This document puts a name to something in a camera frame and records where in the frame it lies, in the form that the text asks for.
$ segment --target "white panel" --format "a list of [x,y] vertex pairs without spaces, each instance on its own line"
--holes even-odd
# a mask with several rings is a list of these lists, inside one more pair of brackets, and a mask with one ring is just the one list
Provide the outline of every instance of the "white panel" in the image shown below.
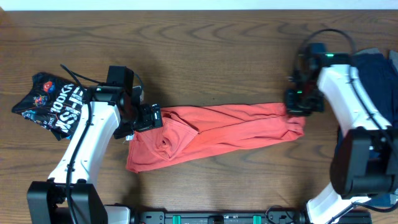
[[5,11],[398,9],[396,0],[0,0]]

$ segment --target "brown tabletop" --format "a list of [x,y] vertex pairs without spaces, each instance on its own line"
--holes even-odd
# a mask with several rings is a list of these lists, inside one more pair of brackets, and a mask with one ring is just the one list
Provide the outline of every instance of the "brown tabletop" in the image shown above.
[[[397,11],[81,11],[6,12],[0,25],[0,223],[30,223],[26,192],[46,180],[69,140],[11,108],[40,71],[69,78],[60,67],[105,80],[109,65],[127,65],[162,106],[282,101],[301,41],[318,29],[347,31],[358,48],[398,46]],[[337,35],[318,38],[347,52]],[[329,182],[338,123],[330,106],[307,119],[305,136],[134,174],[128,145],[112,139],[97,191],[103,203],[169,211],[300,207]],[[373,213],[395,223],[397,212]]]

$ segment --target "folded cloth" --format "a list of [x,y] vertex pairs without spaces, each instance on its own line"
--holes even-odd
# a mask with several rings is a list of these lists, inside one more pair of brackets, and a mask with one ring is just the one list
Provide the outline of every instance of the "folded cloth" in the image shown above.
[[283,103],[177,106],[162,109],[163,127],[135,133],[126,169],[153,170],[238,149],[254,149],[303,136],[304,118]]

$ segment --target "wooden table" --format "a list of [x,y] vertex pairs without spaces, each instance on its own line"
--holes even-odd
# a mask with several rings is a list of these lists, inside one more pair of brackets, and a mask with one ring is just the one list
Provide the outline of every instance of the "wooden table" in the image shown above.
[[[46,180],[69,141],[12,114],[46,71],[59,67],[104,80],[109,65],[127,65],[162,106],[282,101],[299,43],[318,29],[347,31],[358,48],[397,49],[397,11],[101,11],[7,12],[0,26],[0,223],[30,223],[26,192]],[[331,51],[347,52],[336,35]],[[294,142],[236,151],[139,175],[124,169],[128,145],[112,139],[99,174],[103,203],[167,210],[265,210],[300,207],[329,182],[337,122],[307,119]],[[397,212],[373,213],[395,223]]]

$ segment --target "red cloth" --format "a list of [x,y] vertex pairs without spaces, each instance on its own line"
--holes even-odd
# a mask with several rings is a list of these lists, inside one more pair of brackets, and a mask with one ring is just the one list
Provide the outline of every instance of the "red cloth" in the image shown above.
[[237,149],[254,149],[303,136],[304,118],[283,103],[162,108],[163,128],[135,133],[126,169],[153,170]]

